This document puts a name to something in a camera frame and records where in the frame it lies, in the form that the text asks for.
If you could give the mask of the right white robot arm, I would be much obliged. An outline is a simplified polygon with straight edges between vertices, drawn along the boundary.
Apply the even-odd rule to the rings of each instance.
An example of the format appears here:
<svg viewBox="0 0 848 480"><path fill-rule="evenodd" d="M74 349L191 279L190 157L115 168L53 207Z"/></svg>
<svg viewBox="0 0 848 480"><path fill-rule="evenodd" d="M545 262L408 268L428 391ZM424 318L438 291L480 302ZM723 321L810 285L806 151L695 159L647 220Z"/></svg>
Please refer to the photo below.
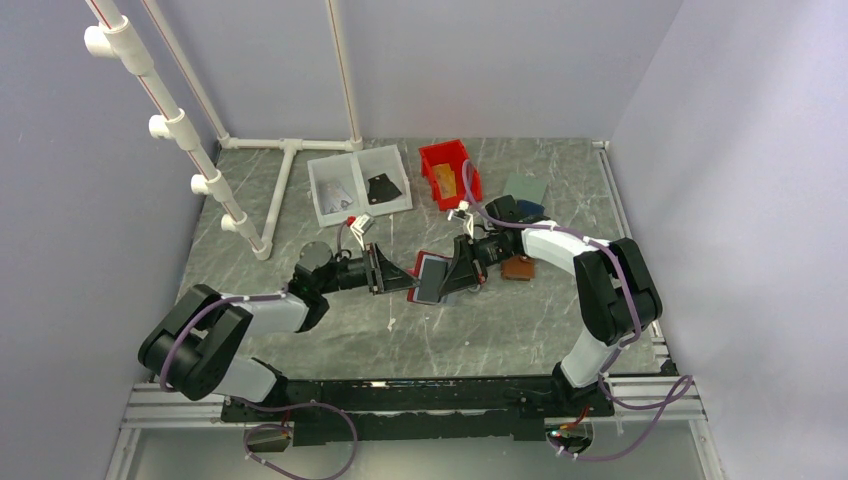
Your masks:
<svg viewBox="0 0 848 480"><path fill-rule="evenodd" d="M510 195L486 206L462 201L448 217L461 222L463 232L454 239L440 295L481 286L490 267L518 256L574 277L583 327L555 369L563 380L550 391L553 406L564 415L574 415L588 404L588 386L662 315L658 290L631 238L608 241L586 236L545 215L526 214Z"/></svg>

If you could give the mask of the red card holder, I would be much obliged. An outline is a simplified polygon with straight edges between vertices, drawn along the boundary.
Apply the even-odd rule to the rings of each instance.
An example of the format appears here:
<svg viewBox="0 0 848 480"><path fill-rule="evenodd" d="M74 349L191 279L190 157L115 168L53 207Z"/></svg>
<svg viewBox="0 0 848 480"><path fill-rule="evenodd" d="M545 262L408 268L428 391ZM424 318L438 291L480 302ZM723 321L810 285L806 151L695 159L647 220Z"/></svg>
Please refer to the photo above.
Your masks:
<svg viewBox="0 0 848 480"><path fill-rule="evenodd" d="M451 306L456 303L457 294L441 295L439 288L445 279L451 258L421 250L416 257L411 273L419 284L407 293L407 301L420 305Z"/></svg>

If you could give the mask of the black credit card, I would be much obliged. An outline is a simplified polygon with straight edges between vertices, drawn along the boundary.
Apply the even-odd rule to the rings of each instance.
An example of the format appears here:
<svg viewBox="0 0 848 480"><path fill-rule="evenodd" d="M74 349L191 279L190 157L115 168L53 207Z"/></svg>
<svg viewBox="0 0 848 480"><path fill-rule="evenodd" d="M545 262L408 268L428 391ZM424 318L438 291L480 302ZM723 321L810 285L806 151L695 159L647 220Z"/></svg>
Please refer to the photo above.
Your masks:
<svg viewBox="0 0 848 480"><path fill-rule="evenodd" d="M425 257L419 269L420 284L415 299L419 303L437 304L441 301L441 284L449 263L441 257Z"/></svg>

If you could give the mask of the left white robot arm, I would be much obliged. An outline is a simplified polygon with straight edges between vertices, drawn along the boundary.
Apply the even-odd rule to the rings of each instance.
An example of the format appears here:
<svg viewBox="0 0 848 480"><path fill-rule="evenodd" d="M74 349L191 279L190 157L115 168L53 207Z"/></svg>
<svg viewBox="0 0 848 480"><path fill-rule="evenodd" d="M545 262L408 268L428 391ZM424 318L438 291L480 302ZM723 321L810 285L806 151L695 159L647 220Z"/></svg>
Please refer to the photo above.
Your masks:
<svg viewBox="0 0 848 480"><path fill-rule="evenodd" d="M242 342L270 333L312 330L329 311L327 295L364 288L372 295L408 290L419 280L374 243L361 256L335 253L324 242L300 251L291 280L271 293L224 294L192 286L142 341L137 359L161 389L190 400L210 394L244 398L264 420L287 406L286 377L273 366L239 355Z"/></svg>

